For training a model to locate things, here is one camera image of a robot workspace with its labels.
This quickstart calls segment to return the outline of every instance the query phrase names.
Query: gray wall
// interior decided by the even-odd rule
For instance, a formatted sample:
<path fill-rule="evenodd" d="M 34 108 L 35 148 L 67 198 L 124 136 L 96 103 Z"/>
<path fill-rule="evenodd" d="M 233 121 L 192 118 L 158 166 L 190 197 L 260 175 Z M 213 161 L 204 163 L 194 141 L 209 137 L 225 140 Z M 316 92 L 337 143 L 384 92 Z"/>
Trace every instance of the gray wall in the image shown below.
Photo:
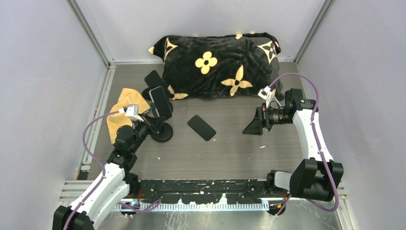
<path fill-rule="evenodd" d="M 4 0 L 0 22 L 0 229 L 51 229 L 106 68 L 65 0 Z"/>
<path fill-rule="evenodd" d="M 320 88 L 323 136 L 361 230 L 406 224 L 405 12 L 400 0 L 335 1 L 299 63 Z"/>
<path fill-rule="evenodd" d="M 324 0 L 83 0 L 115 61 L 160 61 L 148 52 L 165 35 L 222 36 L 268 32 L 279 59 L 293 60 Z"/>

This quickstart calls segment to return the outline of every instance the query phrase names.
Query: yellow cloth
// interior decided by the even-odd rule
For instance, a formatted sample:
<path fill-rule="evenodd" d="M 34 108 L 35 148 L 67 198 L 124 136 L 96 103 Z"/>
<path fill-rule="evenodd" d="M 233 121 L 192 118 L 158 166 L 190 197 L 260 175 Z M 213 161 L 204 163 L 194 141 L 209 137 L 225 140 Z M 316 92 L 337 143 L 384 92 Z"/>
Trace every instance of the yellow cloth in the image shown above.
<path fill-rule="evenodd" d="M 115 104 L 110 112 L 118 111 L 124 106 L 129 104 L 137 104 L 139 113 L 143 113 L 149 109 L 148 103 L 144 100 L 141 94 L 133 89 L 124 88 L 121 91 L 120 97 L 118 98 L 117 104 Z M 110 141 L 112 144 L 115 143 L 115 138 L 117 137 L 117 130 L 121 126 L 132 126 L 131 120 L 125 116 L 124 113 L 113 114 L 107 117 L 107 127 L 109 128 Z"/>

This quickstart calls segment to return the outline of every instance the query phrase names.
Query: smartphone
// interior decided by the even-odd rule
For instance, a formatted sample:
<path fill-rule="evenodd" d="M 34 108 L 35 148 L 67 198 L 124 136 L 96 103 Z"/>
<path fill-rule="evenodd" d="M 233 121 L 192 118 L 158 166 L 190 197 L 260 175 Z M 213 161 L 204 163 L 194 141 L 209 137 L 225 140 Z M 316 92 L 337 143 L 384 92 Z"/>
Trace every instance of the smartphone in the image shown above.
<path fill-rule="evenodd" d="M 216 131 L 208 125 L 198 115 L 195 115 L 188 121 L 188 125 L 201 136 L 205 141 L 210 141 L 215 136 Z"/>
<path fill-rule="evenodd" d="M 149 91 L 149 96 L 151 97 L 152 102 L 155 104 L 157 116 L 164 117 L 165 121 L 172 117 L 168 98 L 165 96 L 164 90 L 161 86 L 151 89 Z"/>
<path fill-rule="evenodd" d="M 162 87 L 164 90 L 164 93 L 167 98 L 170 98 L 172 94 L 168 90 L 168 86 L 164 82 L 164 80 L 160 77 L 158 72 L 156 70 L 151 71 L 145 78 L 144 78 L 145 83 L 150 89 L 154 89 L 156 87 Z"/>

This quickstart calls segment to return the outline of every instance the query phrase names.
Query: flower pattern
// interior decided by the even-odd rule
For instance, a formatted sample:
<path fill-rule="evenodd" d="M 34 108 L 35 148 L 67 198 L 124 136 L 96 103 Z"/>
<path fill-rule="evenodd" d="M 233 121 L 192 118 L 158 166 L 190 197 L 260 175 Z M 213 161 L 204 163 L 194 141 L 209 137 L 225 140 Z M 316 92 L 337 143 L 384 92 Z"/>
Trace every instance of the flower pattern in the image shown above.
<path fill-rule="evenodd" d="M 231 96 L 234 96 L 234 94 L 237 92 L 238 88 L 244 89 L 244 88 L 252 87 L 252 84 L 249 83 L 249 81 L 242 80 L 243 76 L 244 76 L 244 66 L 242 65 L 238 69 L 235 79 L 230 78 L 230 79 L 227 79 L 227 80 L 224 80 L 221 82 L 223 85 L 232 86 L 230 89 Z"/>
<path fill-rule="evenodd" d="M 202 74 L 207 74 L 210 71 L 210 67 L 217 64 L 217 59 L 212 57 L 212 52 L 207 51 L 203 54 L 203 58 L 198 58 L 194 64 L 197 68 L 201 68 Z"/>
<path fill-rule="evenodd" d="M 166 60 L 166 56 L 169 54 L 170 51 L 172 51 L 174 48 L 178 47 L 177 45 L 172 44 L 172 42 L 169 41 L 169 37 L 166 38 L 165 41 L 165 55 L 164 55 L 164 61 Z"/>
<path fill-rule="evenodd" d="M 173 95 L 173 97 L 170 98 L 170 100 L 180 100 L 189 96 L 187 93 L 175 93 L 171 85 L 168 86 L 168 90 Z"/>
<path fill-rule="evenodd" d="M 276 58 L 275 44 L 272 41 L 265 43 L 263 45 L 257 46 L 257 47 L 261 48 L 265 52 L 269 64 L 271 63 L 271 61 L 274 58 Z"/>

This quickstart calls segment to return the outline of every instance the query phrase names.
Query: black phone stand base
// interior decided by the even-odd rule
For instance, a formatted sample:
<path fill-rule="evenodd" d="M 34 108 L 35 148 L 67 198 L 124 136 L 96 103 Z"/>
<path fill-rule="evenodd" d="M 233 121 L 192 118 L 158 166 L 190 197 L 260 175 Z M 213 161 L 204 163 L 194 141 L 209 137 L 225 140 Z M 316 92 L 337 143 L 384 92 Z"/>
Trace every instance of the black phone stand base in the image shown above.
<path fill-rule="evenodd" d="M 151 135 L 152 139 L 157 142 L 167 142 L 173 136 L 173 128 L 168 123 L 163 123 L 161 130 L 157 134 Z"/>

